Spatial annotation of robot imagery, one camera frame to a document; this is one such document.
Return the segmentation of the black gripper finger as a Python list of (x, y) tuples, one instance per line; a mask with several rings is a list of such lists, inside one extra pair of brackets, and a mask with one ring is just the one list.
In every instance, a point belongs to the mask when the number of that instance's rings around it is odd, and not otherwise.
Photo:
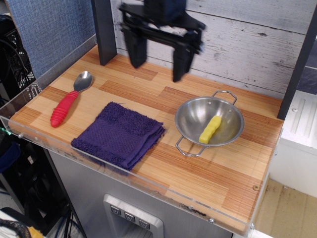
[(124, 40), (131, 64), (138, 68), (147, 60), (147, 39), (138, 31), (123, 28)]
[(173, 82), (181, 80), (189, 72), (194, 55), (198, 53), (198, 34), (188, 31), (173, 43)]

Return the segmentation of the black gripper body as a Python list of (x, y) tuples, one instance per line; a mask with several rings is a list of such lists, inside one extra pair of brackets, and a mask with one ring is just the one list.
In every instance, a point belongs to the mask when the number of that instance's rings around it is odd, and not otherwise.
[(142, 4), (122, 3), (123, 28), (138, 31), (147, 40), (173, 47), (188, 31), (198, 34), (198, 53), (202, 50), (202, 31), (206, 25), (186, 12), (185, 0), (145, 0)]

